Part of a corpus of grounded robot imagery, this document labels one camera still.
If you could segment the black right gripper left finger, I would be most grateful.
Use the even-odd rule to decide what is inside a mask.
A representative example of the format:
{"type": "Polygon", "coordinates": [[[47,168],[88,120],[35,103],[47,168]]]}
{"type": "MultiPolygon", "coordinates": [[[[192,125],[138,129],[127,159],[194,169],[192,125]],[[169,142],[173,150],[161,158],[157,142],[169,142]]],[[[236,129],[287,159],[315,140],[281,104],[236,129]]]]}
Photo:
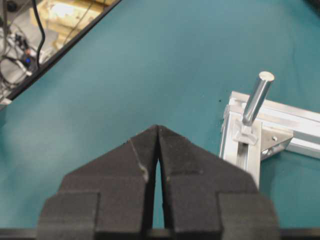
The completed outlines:
{"type": "Polygon", "coordinates": [[[140,239],[152,226],[158,126],[66,174],[45,201],[39,240],[140,239]]]}

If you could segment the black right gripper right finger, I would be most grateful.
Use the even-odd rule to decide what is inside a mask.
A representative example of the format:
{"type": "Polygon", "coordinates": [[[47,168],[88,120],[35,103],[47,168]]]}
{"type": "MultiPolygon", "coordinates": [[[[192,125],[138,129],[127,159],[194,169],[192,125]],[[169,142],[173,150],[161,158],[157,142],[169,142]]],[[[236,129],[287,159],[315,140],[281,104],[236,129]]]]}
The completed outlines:
{"type": "Polygon", "coordinates": [[[177,240],[277,240],[273,203],[253,177],[193,144],[158,128],[165,225],[177,240]]]}

